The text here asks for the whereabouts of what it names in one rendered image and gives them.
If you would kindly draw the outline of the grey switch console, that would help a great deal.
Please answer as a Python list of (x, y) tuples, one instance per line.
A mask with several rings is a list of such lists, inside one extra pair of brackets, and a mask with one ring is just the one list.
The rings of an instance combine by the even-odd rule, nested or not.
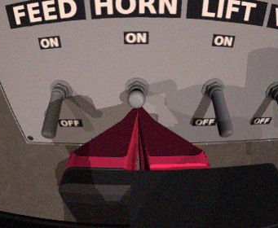
[(140, 107), (193, 145), (275, 141), (278, 0), (0, 0), (0, 88), (27, 144)]

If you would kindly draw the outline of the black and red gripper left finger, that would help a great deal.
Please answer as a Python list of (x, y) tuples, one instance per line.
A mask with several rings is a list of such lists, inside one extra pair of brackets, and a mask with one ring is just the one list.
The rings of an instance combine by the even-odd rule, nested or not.
[(111, 128), (73, 151), (65, 169), (71, 167), (137, 169), (138, 108)]

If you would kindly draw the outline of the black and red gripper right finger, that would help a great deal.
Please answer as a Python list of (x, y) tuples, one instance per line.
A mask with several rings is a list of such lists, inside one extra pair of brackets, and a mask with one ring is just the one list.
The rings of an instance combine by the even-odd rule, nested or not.
[(204, 151), (161, 125), (138, 108), (140, 170), (207, 169)]

